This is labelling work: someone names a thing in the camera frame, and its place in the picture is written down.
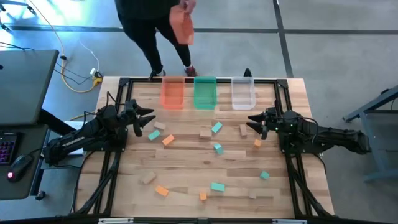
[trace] sneaker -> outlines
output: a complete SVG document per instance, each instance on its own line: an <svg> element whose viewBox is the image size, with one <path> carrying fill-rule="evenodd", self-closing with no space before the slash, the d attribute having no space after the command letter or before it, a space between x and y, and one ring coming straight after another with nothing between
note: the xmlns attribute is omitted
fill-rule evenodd
<svg viewBox="0 0 398 224"><path fill-rule="evenodd" d="M155 70L152 70L152 72L151 72L150 75L149 75L149 80L152 80L154 77L159 76L159 75L161 75L161 76L166 76L166 72L165 72L164 70L162 70L162 71L158 74Z"/></svg>
<svg viewBox="0 0 398 224"><path fill-rule="evenodd" d="M189 77L195 77L197 76L197 71L195 70L195 68L193 66L186 68L185 69L185 73L189 76Z"/></svg>

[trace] computer mouse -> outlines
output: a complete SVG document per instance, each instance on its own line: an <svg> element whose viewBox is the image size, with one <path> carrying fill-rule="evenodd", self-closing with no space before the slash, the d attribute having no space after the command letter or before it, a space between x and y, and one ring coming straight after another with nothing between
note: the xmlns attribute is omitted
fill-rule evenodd
<svg viewBox="0 0 398 224"><path fill-rule="evenodd" d="M15 159L7 172L7 180L12 183L20 181L32 161L33 157L30 155L21 155Z"/></svg>

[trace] teal block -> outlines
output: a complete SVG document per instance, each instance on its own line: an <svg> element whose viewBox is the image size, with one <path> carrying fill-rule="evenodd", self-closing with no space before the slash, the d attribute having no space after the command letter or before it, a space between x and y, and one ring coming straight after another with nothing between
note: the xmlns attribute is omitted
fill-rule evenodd
<svg viewBox="0 0 398 224"><path fill-rule="evenodd" d="M216 150L217 154L222 155L224 153L224 149L220 144L215 144L214 149Z"/></svg>
<svg viewBox="0 0 398 224"><path fill-rule="evenodd" d="M155 138L160 136L160 132L158 130L154 131L153 133L150 133L148 135L149 140L154 140Z"/></svg>
<svg viewBox="0 0 398 224"><path fill-rule="evenodd" d="M224 184L219 184L219 183L211 183L211 189L224 192L225 191L225 185Z"/></svg>
<svg viewBox="0 0 398 224"><path fill-rule="evenodd" d="M262 171L260 178L263 178L264 180L266 180L269 178L269 174L266 171Z"/></svg>
<svg viewBox="0 0 398 224"><path fill-rule="evenodd" d="M214 133L217 133L223 125L220 122L217 122L216 125L211 129Z"/></svg>

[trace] person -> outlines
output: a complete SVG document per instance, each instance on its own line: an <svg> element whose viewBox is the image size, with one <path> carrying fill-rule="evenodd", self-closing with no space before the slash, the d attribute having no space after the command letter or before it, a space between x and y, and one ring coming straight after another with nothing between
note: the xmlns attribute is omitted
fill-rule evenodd
<svg viewBox="0 0 398 224"><path fill-rule="evenodd" d="M124 32L138 45L150 63L150 78L166 75L156 47L156 29L174 45L185 73L190 77L197 75L191 64L188 46L178 43L169 21L171 7L179 4L190 14L196 0L115 0L115 3Z"/></svg>

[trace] keyboard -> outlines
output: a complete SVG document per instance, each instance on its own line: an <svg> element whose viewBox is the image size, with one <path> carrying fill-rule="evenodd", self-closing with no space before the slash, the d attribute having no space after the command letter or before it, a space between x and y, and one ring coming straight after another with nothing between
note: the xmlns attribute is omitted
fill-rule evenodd
<svg viewBox="0 0 398 224"><path fill-rule="evenodd" d="M17 147L17 133L0 133L0 166L11 165Z"/></svg>

